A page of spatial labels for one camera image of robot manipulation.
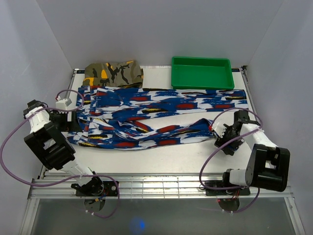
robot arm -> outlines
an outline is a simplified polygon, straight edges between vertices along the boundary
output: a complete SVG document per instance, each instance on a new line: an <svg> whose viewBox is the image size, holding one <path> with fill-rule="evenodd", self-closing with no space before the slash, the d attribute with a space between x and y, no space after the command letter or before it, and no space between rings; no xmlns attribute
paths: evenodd
<svg viewBox="0 0 313 235"><path fill-rule="evenodd" d="M24 110L24 117L44 107L40 101L29 102ZM94 175L88 167L81 165L74 157L75 150L67 139L57 129L51 120L51 114L46 110L36 113L30 120L31 131L24 138L25 143L34 152L37 158L47 169L56 169L74 175ZM103 182L99 177L75 178L77 184L71 187L84 195L100 195L104 190Z"/></svg>
<svg viewBox="0 0 313 235"><path fill-rule="evenodd" d="M234 113L234 124L223 127L219 123L213 124L212 129L218 138L215 142L220 147L227 141L252 130L259 129L260 124L249 118L248 112L239 110ZM250 159L246 169L228 169L223 174L225 186L252 186L282 192L287 186L290 152L278 147L270 141L262 130L243 138L251 149ZM243 143L239 139L224 147L222 151L227 155L234 152Z"/></svg>

clothing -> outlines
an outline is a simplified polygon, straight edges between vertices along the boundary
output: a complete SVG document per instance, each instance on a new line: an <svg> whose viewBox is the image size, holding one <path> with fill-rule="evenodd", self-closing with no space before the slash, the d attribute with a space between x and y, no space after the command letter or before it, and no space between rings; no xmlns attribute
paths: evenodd
<svg viewBox="0 0 313 235"><path fill-rule="evenodd" d="M95 63L85 68L83 86L141 88L143 70L136 60L125 63Z"/></svg>
<svg viewBox="0 0 313 235"><path fill-rule="evenodd" d="M157 90L87 86L78 90L84 105L77 112L83 132L71 132L70 143L107 149L136 150L213 137L210 120L153 129L138 120L172 115L248 108L243 90ZM77 106L82 100L77 96Z"/></svg>

glass panel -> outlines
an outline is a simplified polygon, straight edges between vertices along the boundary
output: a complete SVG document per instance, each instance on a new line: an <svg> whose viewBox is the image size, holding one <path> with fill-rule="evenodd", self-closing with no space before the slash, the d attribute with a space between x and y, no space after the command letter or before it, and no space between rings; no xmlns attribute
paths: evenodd
<svg viewBox="0 0 313 235"><path fill-rule="evenodd" d="M250 201L241 198L240 208ZM115 203L107 200L100 213L109 214ZM259 198L249 209L234 215L220 210L216 199L123 199L112 218L101 219L85 213L82 199L41 199L32 234L295 234L283 198Z"/></svg>

metal frame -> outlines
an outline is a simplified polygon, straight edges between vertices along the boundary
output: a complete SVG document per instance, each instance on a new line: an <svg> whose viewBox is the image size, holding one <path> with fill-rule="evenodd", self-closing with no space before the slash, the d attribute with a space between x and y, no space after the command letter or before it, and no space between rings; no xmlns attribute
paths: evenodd
<svg viewBox="0 0 313 235"><path fill-rule="evenodd" d="M146 68L168 68L170 66L145 66ZM71 87L75 74L78 69L73 70ZM246 77L246 69L240 69L244 79L244 83L247 90L247 95L250 99L252 109L255 110L255 106L252 101L251 93L248 87L248 79ZM206 196L205 192L200 189L199 176L194 174L182 174L182 175L144 175L144 174L110 174L115 180L119 181L120 197L122 199L150 199L150 198L217 198L216 196ZM34 180L34 183L46 184L57 182L66 178L67 175L59 173L50 173L43 167L40 179ZM221 179L222 175L207 174L204 175L202 180L217 180ZM29 199L26 207L24 221L22 224L22 235L28 235L31 233L36 212L38 209L40 199L81 199L82 197L75 196L75 190L70 187L75 180L69 180L56 186L48 188L31 188ZM251 188L251 195L241 196L242 198L253 198L256 195L257 189ZM303 229L297 208L294 203L293 193L290 186L287 186L284 192L274 192L262 189L259 197L283 197L286 202L286 206L297 235L304 235Z"/></svg>
<svg viewBox="0 0 313 235"><path fill-rule="evenodd" d="M228 196L206 196L205 191L200 189L199 176L112 176L119 181L121 199L169 199L169 198L227 198ZM45 177L44 180L35 180L36 184L53 183L66 178L66 176ZM222 175L204 176L204 180L221 180ZM68 180L59 185L48 188L32 188L30 199L91 199L94 197L77 197L76 190L70 187L75 180ZM257 188L250 188L251 195L242 198L254 198ZM259 197L292 197L290 187L284 192L274 192L262 189Z"/></svg>
<svg viewBox="0 0 313 235"><path fill-rule="evenodd" d="M37 209L39 206L40 199L29 199L26 206L26 212L24 215L22 227L20 234L28 235L31 234L33 229L33 225L36 218Z"/></svg>
<svg viewBox="0 0 313 235"><path fill-rule="evenodd" d="M285 202L295 233L297 235L305 235L297 207L294 203L294 197L285 197Z"/></svg>

cable connector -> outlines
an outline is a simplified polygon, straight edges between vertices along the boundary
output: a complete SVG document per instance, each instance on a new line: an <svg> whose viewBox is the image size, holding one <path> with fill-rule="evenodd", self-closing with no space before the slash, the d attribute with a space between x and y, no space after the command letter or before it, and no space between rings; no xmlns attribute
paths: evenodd
<svg viewBox="0 0 313 235"><path fill-rule="evenodd" d="M67 110L68 106L71 103L72 103L72 101L69 98L61 99L60 97L58 97L57 102L55 102L55 107L57 109Z"/></svg>

